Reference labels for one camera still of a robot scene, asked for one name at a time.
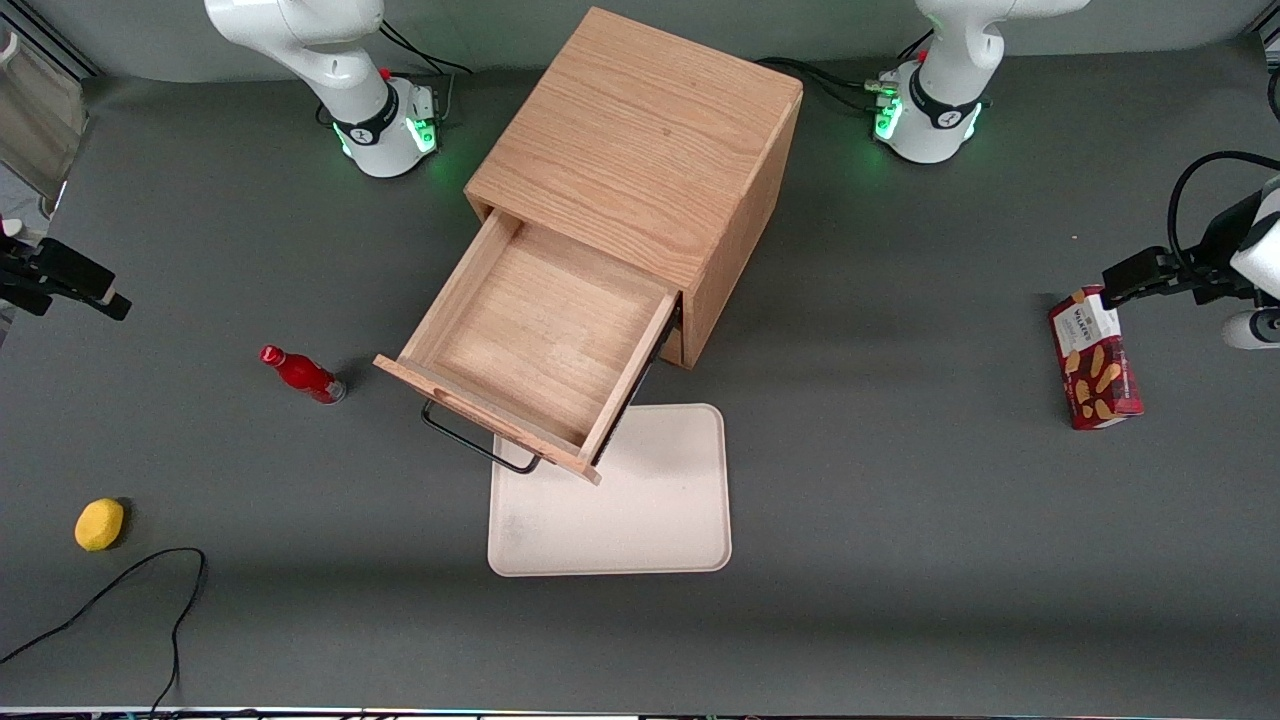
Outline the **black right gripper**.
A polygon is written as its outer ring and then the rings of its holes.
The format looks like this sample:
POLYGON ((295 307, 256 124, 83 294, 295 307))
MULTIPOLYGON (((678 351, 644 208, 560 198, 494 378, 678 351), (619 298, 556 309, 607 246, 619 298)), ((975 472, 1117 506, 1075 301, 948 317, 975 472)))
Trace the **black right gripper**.
POLYGON ((49 311, 49 296, 61 296, 123 322, 132 301, 116 291, 115 281, 113 272, 55 238, 33 246, 1 237, 1 300, 33 316, 49 311))

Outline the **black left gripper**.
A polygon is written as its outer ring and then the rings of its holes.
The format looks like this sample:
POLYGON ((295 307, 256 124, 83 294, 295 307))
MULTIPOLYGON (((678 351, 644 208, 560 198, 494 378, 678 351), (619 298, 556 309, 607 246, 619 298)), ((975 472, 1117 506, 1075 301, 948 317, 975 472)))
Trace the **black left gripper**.
POLYGON ((1206 272, 1208 279, 1197 286, 1192 272, 1169 249, 1144 249, 1102 272, 1101 302, 1120 307, 1133 300, 1167 296, 1192 291, 1197 306, 1220 299, 1239 299, 1263 306, 1263 291, 1231 265, 1242 250, 1260 242, 1262 231, 1254 229, 1263 191, 1257 190, 1217 214, 1206 227, 1201 242, 1190 250, 1194 269, 1206 272))

